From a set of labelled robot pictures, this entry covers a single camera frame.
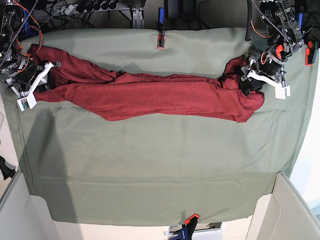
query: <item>clamp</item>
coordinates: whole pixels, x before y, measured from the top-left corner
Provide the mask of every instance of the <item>clamp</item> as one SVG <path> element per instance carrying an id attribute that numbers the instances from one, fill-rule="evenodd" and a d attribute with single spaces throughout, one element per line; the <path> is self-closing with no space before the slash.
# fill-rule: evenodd
<path id="1" fill-rule="evenodd" d="M 191 240 L 198 223 L 198 218 L 198 214 L 193 214 L 190 216 L 184 221 L 182 229 L 179 230 L 178 236 L 170 238 L 170 240 Z"/>
<path id="2" fill-rule="evenodd" d="M 163 7 L 159 7 L 159 13 L 158 13 L 158 30 L 160 31 L 160 34 L 158 36 L 157 41 L 157 48 L 158 49 L 164 49 L 165 48 L 165 25 L 164 25 L 164 17 L 165 17 L 165 9 Z"/>
<path id="3" fill-rule="evenodd" d="M 305 49 L 305 65 L 312 66 L 316 62 L 316 57 L 319 50 L 319 42 L 309 41 L 308 47 Z"/>
<path id="4" fill-rule="evenodd" d="M 2 156 L 0 156 L 0 172 L 3 175 L 3 180 L 6 180 L 7 178 L 13 178 L 16 170 L 7 167 L 6 160 Z"/>

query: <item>white wall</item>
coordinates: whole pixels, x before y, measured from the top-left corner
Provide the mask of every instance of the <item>white wall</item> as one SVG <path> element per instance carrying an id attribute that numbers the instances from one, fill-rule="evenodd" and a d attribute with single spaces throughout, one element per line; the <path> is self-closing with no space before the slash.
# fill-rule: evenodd
<path id="1" fill-rule="evenodd" d="M 289 179 L 283 173 L 279 173 L 263 224 L 254 240 L 302 239 L 319 240 L 320 223 Z"/>
<path id="2" fill-rule="evenodd" d="M 313 209 L 320 207 L 320 68 L 306 135 L 290 181 Z"/>
<path id="3" fill-rule="evenodd" d="M 0 203 L 0 237 L 4 240 L 60 240 L 45 200 L 31 199 L 21 172 L 12 179 Z"/>

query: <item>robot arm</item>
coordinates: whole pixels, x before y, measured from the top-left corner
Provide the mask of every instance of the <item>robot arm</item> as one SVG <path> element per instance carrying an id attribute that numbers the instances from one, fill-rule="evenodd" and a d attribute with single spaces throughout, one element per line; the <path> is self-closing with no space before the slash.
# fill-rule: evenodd
<path id="1" fill-rule="evenodd" d="M 31 13 L 37 2 L 36 0 L 30 13 L 24 15 L 18 0 L 0 0 L 0 83 L 18 96 L 17 103 L 21 111 L 32 109 L 36 105 L 34 91 L 43 92 L 55 87 L 50 69 L 60 66 L 58 62 L 48 61 L 36 64 L 35 53 L 22 53 L 18 38 L 24 34 L 22 28 L 28 17 L 33 19 Z M 38 29 L 40 48 L 43 38 L 39 24 L 36 24 L 32 27 Z"/>
<path id="2" fill-rule="evenodd" d="M 255 0 L 251 2 L 267 24 L 271 37 L 269 47 L 260 56 L 251 56 L 249 65 L 242 68 L 244 75 L 239 87 L 248 95 L 250 90 L 260 90 L 267 83 L 275 88 L 277 99 L 286 99 L 290 86 L 285 81 L 285 63 L 304 44 L 301 30 L 288 0 L 264 0 L 259 6 Z"/>

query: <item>black cable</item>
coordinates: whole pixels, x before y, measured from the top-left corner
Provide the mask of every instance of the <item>black cable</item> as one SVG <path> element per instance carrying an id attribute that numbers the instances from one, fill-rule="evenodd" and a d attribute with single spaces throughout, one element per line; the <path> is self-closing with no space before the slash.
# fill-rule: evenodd
<path id="1" fill-rule="evenodd" d="M 88 13 L 89 12 L 86 12 L 82 17 L 81 17 L 81 29 L 84 29 L 85 28 L 85 26 L 86 26 L 86 17 L 87 17 L 87 15 L 88 15 Z"/>
<path id="2" fill-rule="evenodd" d="M 73 20 L 80 20 L 82 24 L 85 24 L 85 25 L 89 25 L 91 28 L 95 28 L 95 26 L 93 24 L 91 24 L 90 22 L 87 22 L 85 19 L 83 19 L 83 17 L 78 17 L 78 16 L 72 16 Z"/>
<path id="3" fill-rule="evenodd" d="M 293 12 L 294 15 L 296 15 L 296 9 L 295 9 L 295 5 L 290 6 L 291 11 Z"/>
<path id="4" fill-rule="evenodd" d="M 314 20 L 315 20 L 315 22 L 316 22 L 316 24 L 318 24 L 318 25 L 319 25 L 318 19 L 316 18 L 316 16 L 315 16 L 315 15 L 320 16 L 320 12 L 317 12 L 317 11 L 313 11 L 313 12 L 311 12 L 311 13 L 309 14 L 309 16 L 307 17 L 307 19 L 306 19 L 305 23 L 304 23 L 302 26 L 303 26 L 303 27 L 307 26 L 307 25 L 308 25 L 308 22 L 309 22 L 309 21 L 310 21 L 310 19 L 311 19 L 311 17 L 313 17 L 313 18 L 314 18 Z"/>
<path id="5" fill-rule="evenodd" d="M 51 8 L 50 8 L 50 12 L 49 12 L 49 17 L 52 17 L 52 11 L 54 10 L 55 8 L 55 5 L 57 5 L 58 3 L 60 2 L 64 2 L 65 6 L 67 7 L 68 6 L 68 3 L 66 0 L 54 0 L 52 2 L 50 2 L 51 4 Z M 66 25 L 70 22 L 69 20 L 67 20 L 67 16 L 53 16 L 52 18 L 54 19 L 59 19 L 61 20 L 61 25 L 59 25 L 58 27 L 56 27 L 54 24 L 53 24 L 53 21 L 50 21 L 51 24 L 53 24 L 53 27 L 54 29 L 57 31 L 58 28 L 61 28 L 63 27 L 63 29 L 66 29 Z"/>
<path id="6" fill-rule="evenodd" d="M 95 12 L 95 10 L 93 10 L 92 12 L 90 12 L 88 18 L 85 20 L 85 21 L 87 22 L 88 28 L 89 28 L 90 25 L 92 25 L 92 24 L 89 22 L 89 20 L 90 20 L 90 18 L 92 17 L 92 14 L 93 14 L 94 12 Z"/>
<path id="7" fill-rule="evenodd" d="M 198 3 L 198 16 L 199 16 L 199 18 L 201 17 L 201 15 L 200 15 L 200 5 L 201 5 L 201 4 L 205 4 L 205 3 L 207 3 L 207 2 L 209 2 L 209 0 L 202 1 L 202 2 L 199 2 L 199 3 Z"/>
<path id="8" fill-rule="evenodd" d="M 248 42 L 251 40 L 252 1 L 246 0 L 246 4 L 247 4 L 247 19 L 246 19 L 245 40 Z"/>
<path id="9" fill-rule="evenodd" d="M 74 29 L 74 27 L 75 27 L 75 16 L 72 16 L 72 29 Z"/>
<path id="10" fill-rule="evenodd" d="M 51 15 L 51 13 L 50 12 L 48 12 L 46 9 L 42 9 L 46 14 L 48 14 L 48 16 L 49 16 L 49 22 L 51 23 L 51 25 L 53 26 L 53 28 L 56 30 L 56 31 L 58 31 L 58 28 L 56 27 L 56 25 L 55 25 L 55 23 L 54 23 L 54 21 L 52 21 L 52 18 L 57 18 L 58 16 L 53 16 L 52 17 L 52 15 Z"/>

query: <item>green cloth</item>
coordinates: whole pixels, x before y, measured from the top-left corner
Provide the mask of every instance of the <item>green cloth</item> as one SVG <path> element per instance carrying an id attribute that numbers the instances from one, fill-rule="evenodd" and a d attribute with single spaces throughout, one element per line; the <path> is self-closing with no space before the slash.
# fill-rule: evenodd
<path id="1" fill-rule="evenodd" d="M 220 76 L 248 52 L 242 28 L 167 31 L 79 29 L 44 35 L 45 45 L 130 73 Z M 31 41 L 23 42 L 28 48 Z M 106 121 L 70 102 L 38 102 L 20 112 L 1 88 L 20 167 L 33 195 L 62 222 L 168 226 L 194 213 L 200 222 L 246 218 L 272 192 L 279 171 L 290 174 L 314 98 L 318 61 L 305 66 L 305 49 L 285 65 L 291 97 L 264 105 L 246 123 L 151 114 Z"/>

